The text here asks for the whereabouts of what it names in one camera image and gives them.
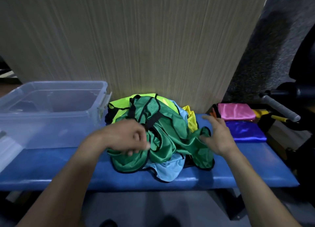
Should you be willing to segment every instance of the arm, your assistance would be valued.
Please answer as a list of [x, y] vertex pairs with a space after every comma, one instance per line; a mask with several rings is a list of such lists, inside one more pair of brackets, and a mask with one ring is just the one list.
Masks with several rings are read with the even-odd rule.
[[144, 127], [135, 120], [122, 120], [92, 133], [17, 226], [78, 226], [86, 189], [100, 154], [108, 147], [132, 155], [133, 150], [138, 152], [150, 145]]
[[239, 151], [224, 120], [203, 116], [213, 127], [212, 137], [200, 139], [229, 165], [254, 227], [300, 227], [266, 183], [254, 171], [246, 157]]

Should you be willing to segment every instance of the beige wall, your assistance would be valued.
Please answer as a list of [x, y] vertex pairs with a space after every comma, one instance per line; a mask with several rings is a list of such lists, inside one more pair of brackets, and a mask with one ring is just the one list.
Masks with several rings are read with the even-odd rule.
[[113, 99], [220, 102], [265, 0], [0, 0], [0, 54], [22, 82], [105, 80]]

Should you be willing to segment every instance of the clear plastic storage box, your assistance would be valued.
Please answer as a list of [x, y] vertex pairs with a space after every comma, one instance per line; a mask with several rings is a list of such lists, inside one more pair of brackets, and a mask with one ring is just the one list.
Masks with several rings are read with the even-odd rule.
[[0, 130], [23, 148], [77, 147], [105, 126], [103, 81], [26, 83], [0, 98]]

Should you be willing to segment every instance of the hand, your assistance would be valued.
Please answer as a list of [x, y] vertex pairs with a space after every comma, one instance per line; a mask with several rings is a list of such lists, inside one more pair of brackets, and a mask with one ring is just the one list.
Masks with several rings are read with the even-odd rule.
[[80, 146], [93, 149], [98, 154], [106, 148], [128, 152], [128, 155], [150, 149], [146, 130], [133, 119], [124, 119], [93, 132]]
[[200, 136], [200, 140], [202, 140], [208, 148], [222, 157], [225, 157], [233, 150], [238, 150], [230, 130], [223, 119], [214, 118], [209, 115], [202, 116], [202, 118], [208, 120], [213, 128], [211, 137]]

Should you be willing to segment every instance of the foam roller handle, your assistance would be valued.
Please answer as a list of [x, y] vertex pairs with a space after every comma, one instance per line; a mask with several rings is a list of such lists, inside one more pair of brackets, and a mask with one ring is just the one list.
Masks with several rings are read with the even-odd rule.
[[291, 111], [290, 109], [286, 108], [283, 106], [281, 103], [277, 102], [273, 98], [269, 97], [268, 95], [264, 95], [262, 97], [262, 101], [265, 104], [268, 104], [271, 106], [273, 109], [277, 110], [279, 113], [284, 115], [286, 118], [291, 120], [292, 122], [297, 122], [301, 119], [301, 117], [296, 114], [295, 112]]

